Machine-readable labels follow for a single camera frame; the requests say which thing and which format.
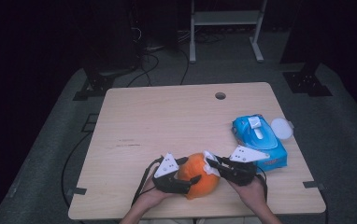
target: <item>wet wipes package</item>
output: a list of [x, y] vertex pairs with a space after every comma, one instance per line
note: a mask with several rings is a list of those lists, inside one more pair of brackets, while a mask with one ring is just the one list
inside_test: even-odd
[[236, 118], [232, 131], [239, 145], [269, 155], [268, 159], [255, 161], [263, 171], [287, 166], [286, 149], [262, 115]]

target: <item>orange object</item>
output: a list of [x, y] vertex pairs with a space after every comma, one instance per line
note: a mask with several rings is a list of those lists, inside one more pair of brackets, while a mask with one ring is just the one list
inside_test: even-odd
[[188, 200], [200, 198], [211, 193], [219, 184], [220, 177], [208, 175], [205, 170], [206, 162], [203, 153], [195, 153], [188, 157], [187, 162], [178, 169], [178, 179], [189, 181], [191, 178], [201, 175], [198, 183], [191, 186], [190, 191], [185, 196]]

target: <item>gray carpet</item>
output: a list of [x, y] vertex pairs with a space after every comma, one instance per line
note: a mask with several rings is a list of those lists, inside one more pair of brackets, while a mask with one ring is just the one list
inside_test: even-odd
[[[289, 33], [262, 32], [259, 39], [264, 62], [255, 61], [250, 34], [226, 35], [223, 41], [197, 45], [197, 63], [190, 64], [184, 85], [235, 82], [268, 82], [282, 110], [295, 129], [294, 136], [310, 172], [326, 187], [329, 223], [357, 223], [357, 104], [343, 87], [338, 75], [323, 64], [316, 75], [333, 96], [309, 97], [292, 93], [282, 73], [298, 71], [302, 64], [279, 64]], [[180, 46], [188, 55], [189, 45]], [[152, 86], [179, 85], [186, 71], [182, 52], [162, 50], [153, 53], [158, 66], [149, 72]], [[144, 68], [156, 60], [145, 56]], [[116, 79], [113, 88], [123, 88], [137, 75]], [[21, 171], [0, 205], [0, 223], [76, 223], [67, 216], [64, 193], [78, 181], [80, 169], [92, 134], [82, 127], [88, 116], [97, 114], [103, 97], [73, 101], [86, 77], [82, 69], [73, 74], [39, 133]], [[143, 76], [131, 87], [148, 86]], [[324, 214], [279, 216], [284, 223], [324, 223]], [[84, 221], [84, 223], [114, 223]]]

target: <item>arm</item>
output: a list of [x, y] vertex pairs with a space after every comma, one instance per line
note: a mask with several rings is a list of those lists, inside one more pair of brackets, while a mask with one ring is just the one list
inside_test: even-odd
[[156, 189], [152, 182], [152, 177], [149, 177], [144, 185], [142, 193], [129, 212], [121, 220], [120, 224], [138, 223], [147, 211], [172, 195], [173, 194], [171, 193], [164, 193]]
[[237, 184], [228, 181], [234, 190], [239, 194], [240, 200], [263, 222], [264, 224], [281, 224], [275, 214], [272, 213], [266, 204], [264, 197], [264, 187], [260, 179], [255, 177], [247, 186], [239, 187]]

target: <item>table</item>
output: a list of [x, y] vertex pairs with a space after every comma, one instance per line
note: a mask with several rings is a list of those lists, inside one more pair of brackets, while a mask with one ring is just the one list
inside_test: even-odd
[[191, 5], [191, 40], [190, 62], [196, 62], [195, 50], [195, 26], [196, 25], [243, 25], [255, 24], [254, 36], [250, 37], [251, 47], [258, 63], [264, 61], [263, 54], [258, 47], [258, 36], [264, 19], [267, 0], [263, 0], [260, 10], [237, 10], [237, 11], [195, 11], [194, 1]]
[[[122, 218], [144, 170], [171, 152], [176, 159], [209, 150], [229, 156], [237, 146], [232, 121], [260, 113], [284, 118], [267, 83], [232, 83], [111, 89], [107, 92], [68, 215], [72, 219]], [[292, 137], [282, 142], [288, 166], [267, 172], [268, 204], [275, 214], [319, 214], [325, 204]], [[243, 217], [253, 213], [221, 179], [204, 198], [166, 199], [144, 218]]]

